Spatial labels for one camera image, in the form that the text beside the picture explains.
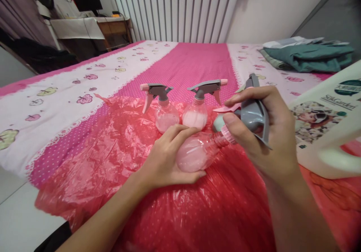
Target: white tablecloth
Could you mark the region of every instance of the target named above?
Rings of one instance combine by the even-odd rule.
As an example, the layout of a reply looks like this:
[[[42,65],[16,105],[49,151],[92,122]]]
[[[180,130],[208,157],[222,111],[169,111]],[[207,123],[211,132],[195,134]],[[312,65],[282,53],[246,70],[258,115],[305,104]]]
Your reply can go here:
[[[58,39],[104,39],[97,22],[123,21],[123,17],[88,17],[51,20]]]

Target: gray cloth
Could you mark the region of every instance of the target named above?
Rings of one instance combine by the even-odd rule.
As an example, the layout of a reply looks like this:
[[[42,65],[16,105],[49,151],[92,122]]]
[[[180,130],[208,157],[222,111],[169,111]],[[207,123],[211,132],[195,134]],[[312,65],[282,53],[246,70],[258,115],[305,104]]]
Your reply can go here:
[[[287,39],[280,39],[277,41],[269,41],[263,44],[264,48],[269,48],[269,49],[282,49],[285,48],[287,46],[294,46],[294,45],[306,45],[306,44],[313,44],[313,43],[318,43],[321,40],[323,40],[323,38],[315,38],[315,39],[306,39],[303,38],[301,36],[295,36],[292,38],[287,38]]]

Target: radiator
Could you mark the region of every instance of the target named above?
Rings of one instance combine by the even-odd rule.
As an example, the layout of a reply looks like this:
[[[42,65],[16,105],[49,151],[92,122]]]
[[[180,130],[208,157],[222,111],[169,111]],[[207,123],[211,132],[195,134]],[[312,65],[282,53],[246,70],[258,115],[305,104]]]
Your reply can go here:
[[[224,43],[237,0],[111,0],[133,41]]]

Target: hand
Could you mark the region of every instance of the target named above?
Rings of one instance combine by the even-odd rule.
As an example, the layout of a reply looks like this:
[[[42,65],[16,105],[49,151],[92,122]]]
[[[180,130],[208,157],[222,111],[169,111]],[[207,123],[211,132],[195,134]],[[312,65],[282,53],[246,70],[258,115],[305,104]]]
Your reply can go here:
[[[184,141],[200,132],[197,128],[176,124],[155,141],[144,165],[135,173],[149,189],[173,184],[193,184],[206,175],[204,170],[182,172],[176,164],[176,154]]]
[[[296,157],[296,139],[294,134],[294,117],[288,110],[276,87],[248,88],[234,95],[224,104],[233,106],[246,99],[260,99],[266,107],[270,120],[268,149],[259,141],[243,122],[233,113],[227,113],[223,120],[240,144],[248,158],[260,171],[262,177],[269,177],[285,183],[300,175]]]

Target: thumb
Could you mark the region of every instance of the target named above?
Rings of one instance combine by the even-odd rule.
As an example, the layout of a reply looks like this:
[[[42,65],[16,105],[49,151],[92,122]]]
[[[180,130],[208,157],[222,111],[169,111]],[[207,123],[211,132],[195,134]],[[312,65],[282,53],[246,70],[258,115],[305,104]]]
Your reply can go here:
[[[244,123],[233,113],[226,113],[223,120],[228,128],[228,131],[233,135],[236,142],[246,150],[252,149],[257,143],[257,138],[244,125]]]
[[[204,170],[199,170],[193,173],[179,172],[174,178],[176,184],[193,184],[200,178],[207,175]]]

